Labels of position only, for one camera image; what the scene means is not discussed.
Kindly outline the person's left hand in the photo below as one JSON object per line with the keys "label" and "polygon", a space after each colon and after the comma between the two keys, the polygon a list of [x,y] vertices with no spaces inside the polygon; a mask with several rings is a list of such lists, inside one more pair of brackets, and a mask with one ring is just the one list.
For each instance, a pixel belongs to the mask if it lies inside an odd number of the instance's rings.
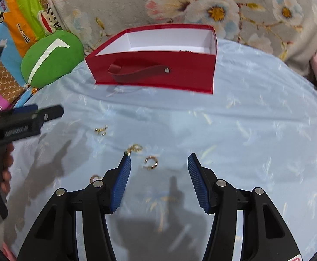
{"label": "person's left hand", "polygon": [[14,145],[12,143],[8,144],[6,147],[6,151],[3,155],[3,172],[2,172],[2,182],[1,189],[5,195],[7,195],[10,191],[10,180],[12,179],[9,168],[12,166],[14,159],[12,156],[12,152],[14,150]]}

